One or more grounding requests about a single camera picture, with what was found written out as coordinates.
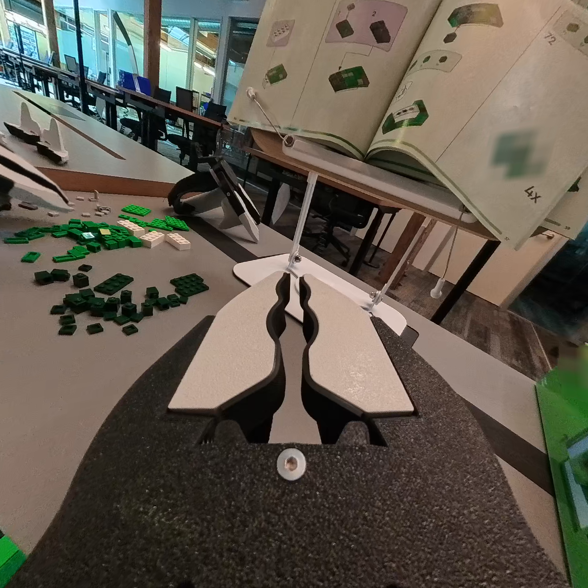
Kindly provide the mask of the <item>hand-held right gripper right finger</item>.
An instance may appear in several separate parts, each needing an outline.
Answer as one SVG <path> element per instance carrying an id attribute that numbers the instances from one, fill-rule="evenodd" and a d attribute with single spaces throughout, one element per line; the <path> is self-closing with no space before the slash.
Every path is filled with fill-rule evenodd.
<path id="1" fill-rule="evenodd" d="M 311 274 L 299 279 L 306 346 L 301 398 L 324 444 L 387 445 L 379 418 L 406 417 L 415 406 L 372 316 Z"/>

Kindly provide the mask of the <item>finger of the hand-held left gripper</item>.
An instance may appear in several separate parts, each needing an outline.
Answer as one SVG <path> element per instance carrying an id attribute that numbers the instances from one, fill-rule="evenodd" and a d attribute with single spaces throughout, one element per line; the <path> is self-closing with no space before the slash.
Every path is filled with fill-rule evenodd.
<path id="1" fill-rule="evenodd" d="M 46 177 L 24 158 L 13 153 L 10 149 L 4 146 L 1 146 L 1 174 L 2 173 L 5 175 L 22 175 L 31 179 L 35 177 Z"/>
<path id="2" fill-rule="evenodd" d="M 28 202 L 55 212 L 72 210 L 62 189 L 46 177 L 33 179 L 1 174 L 1 211 L 11 210 L 12 201 Z"/>

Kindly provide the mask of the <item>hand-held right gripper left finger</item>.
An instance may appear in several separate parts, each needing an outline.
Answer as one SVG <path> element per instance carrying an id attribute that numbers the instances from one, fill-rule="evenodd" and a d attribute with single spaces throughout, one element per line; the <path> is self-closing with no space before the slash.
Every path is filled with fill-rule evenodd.
<path id="1" fill-rule="evenodd" d="M 290 274 L 277 271 L 202 320 L 203 339 L 168 410 L 234 420 L 249 442 L 267 442 L 286 390 L 280 336 Z"/>

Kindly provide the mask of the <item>lego instruction booklet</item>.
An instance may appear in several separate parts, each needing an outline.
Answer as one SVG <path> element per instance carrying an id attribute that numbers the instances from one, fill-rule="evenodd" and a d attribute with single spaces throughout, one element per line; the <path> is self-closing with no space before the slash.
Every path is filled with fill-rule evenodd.
<path id="1" fill-rule="evenodd" d="M 513 249 L 587 223 L 587 1 L 266 1 L 229 120 L 452 193 Z"/>

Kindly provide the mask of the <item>pile of small grey lego pieces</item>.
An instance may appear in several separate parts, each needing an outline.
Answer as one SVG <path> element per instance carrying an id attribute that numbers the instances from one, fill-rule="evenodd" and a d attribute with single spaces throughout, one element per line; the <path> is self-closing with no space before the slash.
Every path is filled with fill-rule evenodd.
<path id="1" fill-rule="evenodd" d="M 53 204 L 42 201 L 39 196 L 24 196 L 16 199 L 16 206 L 19 209 L 37 211 L 42 215 L 57 218 L 80 215 L 82 218 L 105 217 L 112 212 L 112 208 L 105 202 L 101 202 L 92 195 L 74 192 L 67 204 L 55 208 Z"/>

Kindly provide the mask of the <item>large dark green lego plate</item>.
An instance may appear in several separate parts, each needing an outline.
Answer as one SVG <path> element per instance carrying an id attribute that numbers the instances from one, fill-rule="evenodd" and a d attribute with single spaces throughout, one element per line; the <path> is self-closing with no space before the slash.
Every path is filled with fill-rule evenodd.
<path id="1" fill-rule="evenodd" d="M 203 278 L 195 273 L 175 277 L 170 280 L 170 284 L 174 286 L 175 293 L 184 297 L 194 296 L 209 290 Z"/>

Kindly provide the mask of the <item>long dark green lego plate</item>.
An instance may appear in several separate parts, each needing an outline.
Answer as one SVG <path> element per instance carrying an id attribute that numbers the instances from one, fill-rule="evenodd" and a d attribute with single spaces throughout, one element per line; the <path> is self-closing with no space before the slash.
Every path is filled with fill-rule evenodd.
<path id="1" fill-rule="evenodd" d="M 107 278 L 103 282 L 99 283 L 98 285 L 94 286 L 92 289 L 94 292 L 98 292 L 108 297 L 112 297 L 115 293 L 125 289 L 133 281 L 134 278 L 132 276 L 117 273 Z"/>

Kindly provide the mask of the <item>pile of dark green lego pieces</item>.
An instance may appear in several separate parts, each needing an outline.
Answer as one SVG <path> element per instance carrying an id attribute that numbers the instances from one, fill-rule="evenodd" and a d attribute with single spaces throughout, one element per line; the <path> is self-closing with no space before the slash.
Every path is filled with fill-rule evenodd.
<path id="1" fill-rule="evenodd" d="M 173 285 L 172 292 L 166 292 L 157 286 L 147 286 L 143 294 L 135 295 L 130 288 L 135 281 L 133 276 L 134 281 L 131 284 L 114 296 L 108 297 L 94 292 L 92 288 L 111 276 L 92 285 L 87 274 L 89 269 L 91 266 L 82 265 L 75 274 L 59 268 L 38 270 L 33 274 L 32 283 L 35 286 L 63 284 L 72 287 L 63 294 L 60 302 L 53 304 L 49 309 L 51 315 L 58 317 L 60 336 L 73 335 L 82 315 L 88 319 L 84 326 L 87 334 L 101 334 L 106 324 L 111 324 L 119 327 L 125 336 L 131 336 L 139 332 L 139 324 L 144 319 L 152 318 L 158 312 L 186 305 L 190 298 L 175 293 Z"/>

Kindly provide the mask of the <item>green lego baseplate build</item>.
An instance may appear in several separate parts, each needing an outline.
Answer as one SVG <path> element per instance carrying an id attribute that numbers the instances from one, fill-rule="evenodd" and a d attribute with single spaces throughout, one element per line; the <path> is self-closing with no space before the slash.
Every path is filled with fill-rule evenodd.
<path id="1" fill-rule="evenodd" d="M 587 587 L 587 344 L 535 384 L 570 583 Z"/>

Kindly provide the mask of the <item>assembled green lego cube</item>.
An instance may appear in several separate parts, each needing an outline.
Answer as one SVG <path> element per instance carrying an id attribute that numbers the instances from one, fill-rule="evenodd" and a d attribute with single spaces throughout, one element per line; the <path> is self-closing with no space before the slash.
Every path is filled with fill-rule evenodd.
<path id="1" fill-rule="evenodd" d="M 1 532 L 1 587 L 5 587 L 26 561 L 26 554 Z"/>

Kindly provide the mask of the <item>grey table with wooden edge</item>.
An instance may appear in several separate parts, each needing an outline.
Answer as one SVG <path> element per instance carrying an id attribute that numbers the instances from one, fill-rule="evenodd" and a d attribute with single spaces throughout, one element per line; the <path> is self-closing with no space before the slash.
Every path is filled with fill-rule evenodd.
<path id="1" fill-rule="evenodd" d="M 41 129 L 57 121 L 69 160 L 57 165 L 5 128 L 19 124 L 21 105 Z M 134 142 L 114 129 L 69 105 L 40 94 L 1 85 L 1 131 L 10 148 L 63 190 L 165 198 L 173 186 L 192 171 L 158 152 Z"/>

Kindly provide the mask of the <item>white book stand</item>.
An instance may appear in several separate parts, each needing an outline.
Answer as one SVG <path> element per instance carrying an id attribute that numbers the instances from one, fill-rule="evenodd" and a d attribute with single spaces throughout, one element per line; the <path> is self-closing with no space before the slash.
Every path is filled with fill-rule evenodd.
<path id="1" fill-rule="evenodd" d="M 278 163 L 283 167 L 304 168 L 307 182 L 290 253 L 238 263 L 233 268 L 233 274 L 250 287 L 276 272 L 288 274 L 290 276 L 290 302 L 286 305 L 285 310 L 299 322 L 303 322 L 303 307 L 299 299 L 301 279 L 313 276 L 327 285 L 327 293 L 339 292 L 340 296 L 352 300 L 372 318 L 382 320 L 398 335 L 404 334 L 408 328 L 407 320 L 383 301 L 387 290 L 392 286 L 393 279 L 400 273 L 400 266 L 393 270 L 390 278 L 379 290 L 369 295 L 326 268 L 300 255 L 300 240 L 317 183 L 324 180 L 334 180 L 336 186 L 345 192 L 359 191 L 359 196 L 363 199 L 372 196 L 381 201 L 390 201 L 393 208 L 416 207 L 416 212 L 425 213 L 426 228 L 433 220 L 440 221 L 442 217 L 445 217 L 448 224 L 452 224 L 455 229 L 459 229 L 464 223 L 473 224 L 476 222 L 473 206 L 464 205 L 455 195 L 440 187 L 434 187 L 370 166 L 357 159 L 328 150 L 317 143 L 286 134 L 278 130 L 277 125 L 274 124 L 262 106 L 261 99 L 253 87 L 250 86 L 246 89 L 246 96 L 258 107 L 274 130 L 275 135 L 282 141 L 283 154 L 278 158 Z"/>

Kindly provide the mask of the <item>wooden table with black legs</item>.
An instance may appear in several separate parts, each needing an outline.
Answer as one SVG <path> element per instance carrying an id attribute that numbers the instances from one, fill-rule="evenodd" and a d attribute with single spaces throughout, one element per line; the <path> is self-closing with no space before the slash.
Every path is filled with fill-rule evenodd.
<path id="1" fill-rule="evenodd" d="M 353 262 L 349 268 L 349 274 L 357 276 L 359 270 L 364 264 L 366 256 L 373 244 L 382 219 L 386 214 L 395 214 L 394 211 L 398 212 L 400 209 L 411 210 L 413 217 L 423 217 L 421 224 L 417 227 L 416 232 L 412 238 L 415 242 L 414 246 L 411 245 L 412 249 L 416 251 L 416 242 L 421 236 L 424 235 L 424 221 L 429 218 L 439 222 L 452 225 L 456 230 L 464 229 L 471 234 L 488 237 L 489 233 L 484 232 L 482 229 L 467 229 L 466 224 L 462 220 L 457 220 L 457 217 L 450 217 L 448 213 L 442 213 L 437 210 L 440 206 L 438 204 L 431 203 L 442 193 L 440 189 L 429 187 L 423 183 L 419 183 L 414 180 L 409 180 L 402 176 L 398 176 L 391 172 L 386 172 L 376 168 L 376 171 L 384 173 L 386 181 L 381 182 L 380 180 L 372 181 L 369 176 L 359 175 L 359 181 L 353 178 L 347 178 L 340 173 L 334 173 L 329 171 L 325 163 L 319 162 L 319 165 L 311 165 L 307 162 L 300 161 L 298 159 L 287 156 L 282 150 L 283 143 L 278 141 L 277 147 L 270 145 L 268 151 L 262 150 L 260 143 L 254 143 L 253 146 L 244 148 L 248 156 L 248 163 L 246 172 L 249 171 L 249 162 L 252 157 L 257 158 L 259 161 L 265 162 L 264 164 L 258 164 L 258 169 L 268 168 L 269 171 L 262 171 L 271 177 L 272 181 L 268 189 L 268 195 L 266 198 L 265 207 L 262 213 L 262 224 L 267 226 L 273 226 L 275 220 L 272 220 L 277 202 L 277 193 L 281 183 L 285 183 L 291 186 L 302 185 L 301 180 L 291 178 L 286 175 L 285 171 L 304 176 L 307 179 L 310 178 L 311 173 L 318 174 L 317 183 L 338 190 L 339 192 L 351 195 L 362 202 L 368 202 L 374 209 L 377 210 L 376 215 L 368 224 L 366 236 L 363 239 L 361 246 L 357 250 L 357 253 L 353 259 Z M 392 281 L 394 281 L 400 274 L 401 268 L 409 255 L 409 245 L 407 241 L 408 237 L 401 236 L 394 253 L 390 254 L 383 270 L 385 275 Z M 480 251 L 474 257 L 473 261 L 460 276 L 457 283 L 452 287 L 451 291 L 446 295 L 440 306 L 437 308 L 432 318 L 430 319 L 433 323 L 440 325 L 445 317 L 449 314 L 453 306 L 459 300 L 459 298 L 466 292 L 467 288 L 478 276 L 482 268 L 489 261 L 496 249 L 500 245 L 500 242 L 496 239 L 488 238 L 485 244 L 481 247 Z"/>

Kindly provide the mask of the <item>row of office desks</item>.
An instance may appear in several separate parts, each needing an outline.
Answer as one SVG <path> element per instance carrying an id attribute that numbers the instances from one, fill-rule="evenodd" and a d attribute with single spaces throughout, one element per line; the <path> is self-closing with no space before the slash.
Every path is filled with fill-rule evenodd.
<path id="1" fill-rule="evenodd" d="M 1 48 L 1 56 L 7 58 L 13 69 L 18 72 L 29 73 L 31 79 L 43 83 L 43 89 L 48 90 L 48 83 L 52 81 L 58 100 L 65 102 L 64 96 L 79 96 L 79 77 L 73 73 L 60 70 L 33 59 L 22 56 L 10 49 Z M 94 97 L 94 102 L 101 99 L 105 102 L 105 120 L 107 126 L 118 130 L 117 107 L 131 107 L 138 111 L 141 142 L 144 146 L 157 151 L 158 141 L 164 136 L 160 129 L 164 121 L 181 119 L 187 125 L 193 125 L 192 135 L 167 135 L 171 142 L 180 150 L 180 159 L 189 156 L 189 169 L 196 171 L 200 163 L 213 165 L 222 156 L 224 130 L 231 130 L 224 117 L 225 106 L 213 104 L 205 116 L 195 111 L 182 109 L 175 104 L 167 103 L 154 97 L 125 88 L 110 88 L 92 80 L 85 80 L 85 97 Z"/>

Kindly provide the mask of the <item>unused black white gripper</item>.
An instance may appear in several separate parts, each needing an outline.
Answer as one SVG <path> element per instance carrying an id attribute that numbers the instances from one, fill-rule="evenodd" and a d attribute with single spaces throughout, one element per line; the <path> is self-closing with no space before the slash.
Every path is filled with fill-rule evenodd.
<path id="1" fill-rule="evenodd" d="M 243 226 L 251 241 L 260 239 L 261 216 L 231 166 L 221 156 L 205 158 L 209 170 L 196 171 L 178 181 L 169 192 L 168 204 L 181 217 L 195 217 L 221 208 L 219 229 Z"/>

